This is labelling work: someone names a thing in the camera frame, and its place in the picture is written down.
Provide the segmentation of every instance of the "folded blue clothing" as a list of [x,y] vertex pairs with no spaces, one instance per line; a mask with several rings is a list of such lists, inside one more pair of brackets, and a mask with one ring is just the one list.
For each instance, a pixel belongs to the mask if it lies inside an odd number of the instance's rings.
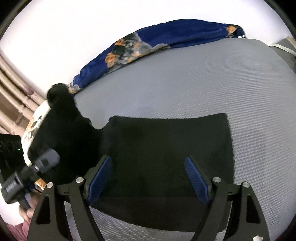
[[223,38],[245,38],[240,26],[196,19],[179,19],[139,29],[112,44],[84,66],[68,85],[75,94],[102,75],[155,51],[213,42]]

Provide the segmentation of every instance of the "ribbed surface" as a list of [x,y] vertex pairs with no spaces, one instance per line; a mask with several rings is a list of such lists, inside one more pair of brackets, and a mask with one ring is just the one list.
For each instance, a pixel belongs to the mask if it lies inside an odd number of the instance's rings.
[[[222,39],[156,53],[104,76],[76,101],[96,128],[113,115],[195,118],[225,112],[233,139],[235,183],[252,185],[271,241],[295,215],[296,75],[264,43]],[[109,222],[100,213],[95,218],[102,227]],[[102,230],[110,237],[106,240],[124,240],[109,236],[115,226],[126,234],[129,225],[131,236],[144,236],[131,224],[116,224]],[[184,240],[190,240],[188,235],[181,233]]]

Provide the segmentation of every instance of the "white surface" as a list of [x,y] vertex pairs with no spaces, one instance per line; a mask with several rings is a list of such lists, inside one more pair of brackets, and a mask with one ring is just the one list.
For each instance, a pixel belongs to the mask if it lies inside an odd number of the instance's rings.
[[18,207],[19,207],[18,202],[7,204],[4,201],[2,195],[0,195],[0,214],[4,222],[12,225],[17,225],[24,222],[23,218],[20,216]]
[[0,49],[44,94],[70,83],[104,49],[140,28],[183,18],[236,24],[270,45],[291,36],[263,0],[33,0],[12,22]]

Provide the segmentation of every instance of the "blue gripper pad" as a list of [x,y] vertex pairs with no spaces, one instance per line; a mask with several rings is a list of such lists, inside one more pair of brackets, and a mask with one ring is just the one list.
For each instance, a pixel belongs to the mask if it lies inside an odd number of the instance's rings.
[[198,200],[208,204],[212,198],[212,183],[192,156],[184,160],[184,167]]
[[88,205],[93,204],[100,197],[104,184],[111,172],[112,161],[107,155],[104,155],[98,164],[91,168],[84,176],[84,198]]

